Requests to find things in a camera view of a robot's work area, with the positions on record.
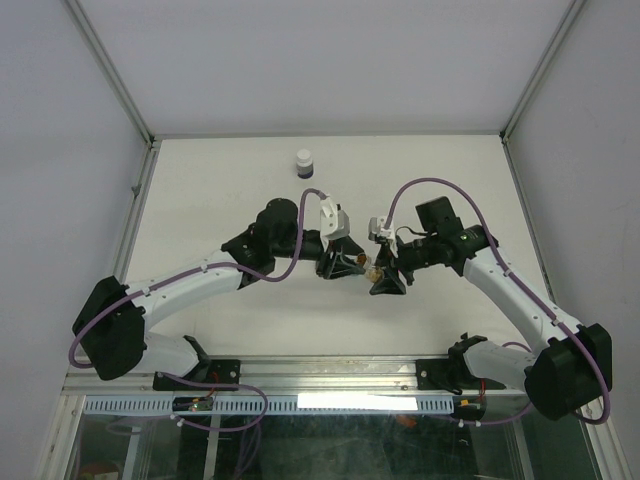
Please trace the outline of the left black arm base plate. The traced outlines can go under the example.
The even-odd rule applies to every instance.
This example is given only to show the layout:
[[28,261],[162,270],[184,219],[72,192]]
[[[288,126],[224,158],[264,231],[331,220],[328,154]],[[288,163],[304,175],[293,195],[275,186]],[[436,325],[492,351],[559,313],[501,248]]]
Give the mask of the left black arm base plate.
[[154,391],[198,391],[211,390],[217,384],[216,391],[237,391],[240,379],[241,361],[239,359],[205,359],[191,372],[182,377],[187,384],[169,378],[157,372],[154,375]]

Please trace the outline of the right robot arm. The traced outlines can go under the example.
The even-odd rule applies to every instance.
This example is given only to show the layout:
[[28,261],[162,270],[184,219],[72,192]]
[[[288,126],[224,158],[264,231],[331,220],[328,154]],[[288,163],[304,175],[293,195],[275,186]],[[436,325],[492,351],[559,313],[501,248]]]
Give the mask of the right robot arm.
[[480,225],[464,227],[446,197],[416,208],[424,235],[410,243],[385,216],[369,222],[369,238],[379,245],[380,277],[373,295],[403,295],[420,269],[453,269],[486,295],[518,330],[525,350],[503,347],[482,335],[462,335],[449,348],[447,367],[434,381],[459,394],[480,379],[524,392],[550,420],[606,399],[612,389],[612,341],[599,324],[583,325],[540,297],[502,257],[497,240]]

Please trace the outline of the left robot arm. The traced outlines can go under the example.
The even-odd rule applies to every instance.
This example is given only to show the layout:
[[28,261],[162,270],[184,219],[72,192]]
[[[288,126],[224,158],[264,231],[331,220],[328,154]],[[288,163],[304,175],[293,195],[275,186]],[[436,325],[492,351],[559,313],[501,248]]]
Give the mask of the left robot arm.
[[279,258],[311,261],[324,280],[363,274],[364,250],[351,239],[338,204],[321,201],[318,230],[303,229],[300,214],[293,201],[273,199],[245,231],[182,272],[130,284],[100,280],[72,327],[88,367],[103,381],[143,372],[201,387],[215,377],[211,357],[194,337],[167,337],[153,332],[154,325],[265,279]]

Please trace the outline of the amber pill bottle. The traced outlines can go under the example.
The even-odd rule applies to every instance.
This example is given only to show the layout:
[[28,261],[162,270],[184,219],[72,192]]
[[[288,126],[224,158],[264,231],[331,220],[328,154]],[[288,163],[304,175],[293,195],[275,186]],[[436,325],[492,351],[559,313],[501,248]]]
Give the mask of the amber pill bottle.
[[383,272],[380,267],[375,265],[375,261],[371,258],[372,265],[367,271],[364,271],[364,276],[372,283],[375,284],[383,277]]

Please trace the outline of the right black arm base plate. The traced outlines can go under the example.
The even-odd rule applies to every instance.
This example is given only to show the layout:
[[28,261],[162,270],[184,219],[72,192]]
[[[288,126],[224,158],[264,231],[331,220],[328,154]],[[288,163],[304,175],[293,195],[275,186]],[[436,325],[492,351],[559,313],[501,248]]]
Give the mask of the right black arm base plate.
[[506,386],[494,380],[473,377],[462,366],[449,358],[423,358],[415,361],[417,388],[421,391],[445,390],[461,395],[466,390],[505,390]]

